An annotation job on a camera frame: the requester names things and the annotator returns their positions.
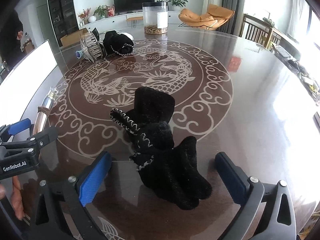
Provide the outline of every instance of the person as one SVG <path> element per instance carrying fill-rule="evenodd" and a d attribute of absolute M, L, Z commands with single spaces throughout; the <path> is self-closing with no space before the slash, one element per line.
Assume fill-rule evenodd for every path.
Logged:
<path fill-rule="evenodd" d="M 22 36 L 23 25 L 14 10 L 0 31 L 0 55 L 10 70 L 24 57 L 20 48 Z"/>
<path fill-rule="evenodd" d="M 23 204 L 22 204 L 22 197 L 21 197 L 21 186 L 20 182 L 18 180 L 18 176 L 12 177 L 12 186 L 13 186 L 13 192 L 11 196 L 11 205 L 13 207 L 13 210 L 15 212 L 16 217 L 19 220 L 22 220 L 22 218 L 25 216 L 23 212 Z M 3 199 L 5 195 L 5 188 L 3 185 L 0 184 L 0 200 Z"/>

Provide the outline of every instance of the silver rivet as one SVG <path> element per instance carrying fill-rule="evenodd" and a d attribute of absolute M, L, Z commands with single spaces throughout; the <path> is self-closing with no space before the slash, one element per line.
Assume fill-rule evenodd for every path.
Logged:
<path fill-rule="evenodd" d="M 258 183 L 259 182 L 258 178 L 254 177 L 254 176 L 250 177 L 250 180 L 253 183 Z"/>
<path fill-rule="evenodd" d="M 75 182 L 76 181 L 76 177 L 75 176 L 70 176 L 69 178 L 68 178 L 68 181 L 70 182 L 70 183 L 73 183 L 73 182 Z"/>
<path fill-rule="evenodd" d="M 281 181 L 280 181 L 280 185 L 281 185 L 282 187 L 286 187 L 288 184 L 287 184 L 287 182 L 285 182 L 284 180 L 281 180 Z"/>
<path fill-rule="evenodd" d="M 41 180 L 40 183 L 39 183 L 39 185 L 40 185 L 41 187 L 43 187 L 45 184 L 47 184 L 47 182 L 46 182 L 45 180 Z"/>

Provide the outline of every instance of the black bookcase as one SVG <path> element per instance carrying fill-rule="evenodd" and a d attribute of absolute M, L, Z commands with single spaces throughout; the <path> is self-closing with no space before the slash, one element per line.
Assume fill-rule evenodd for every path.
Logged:
<path fill-rule="evenodd" d="M 60 39 L 79 30 L 73 0 L 48 0 L 54 33 L 60 47 Z"/>

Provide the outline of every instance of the white flower pot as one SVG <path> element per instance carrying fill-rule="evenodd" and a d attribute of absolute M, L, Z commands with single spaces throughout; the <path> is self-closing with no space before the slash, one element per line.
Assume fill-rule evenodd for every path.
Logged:
<path fill-rule="evenodd" d="M 177 5 L 172 5 L 171 9 L 172 9 L 172 11 L 175 11 L 175 12 L 181 12 L 182 11 L 182 7 L 181 6 L 177 6 Z"/>
<path fill-rule="evenodd" d="M 94 15 L 92 15 L 92 16 L 89 17 L 88 20 L 89 20 L 89 23 L 93 23 L 93 22 L 95 22 L 97 20 L 97 18 Z"/>

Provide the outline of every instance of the black glove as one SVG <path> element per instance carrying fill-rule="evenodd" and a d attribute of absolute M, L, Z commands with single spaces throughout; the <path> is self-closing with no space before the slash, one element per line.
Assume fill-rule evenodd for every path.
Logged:
<path fill-rule="evenodd" d="M 134 109 L 127 114 L 112 109 L 110 116 L 128 132 L 136 151 L 130 159 L 138 165 L 143 184 L 159 198 L 191 210 L 211 195 L 212 187 L 197 171 L 196 138 L 189 136 L 173 148 L 169 121 L 174 106 L 172 96 L 141 87 L 135 92 Z"/>
<path fill-rule="evenodd" d="M 117 34 L 116 31 L 107 32 L 103 39 L 103 46 L 107 54 L 130 55 L 133 52 L 133 41 L 124 34 Z"/>

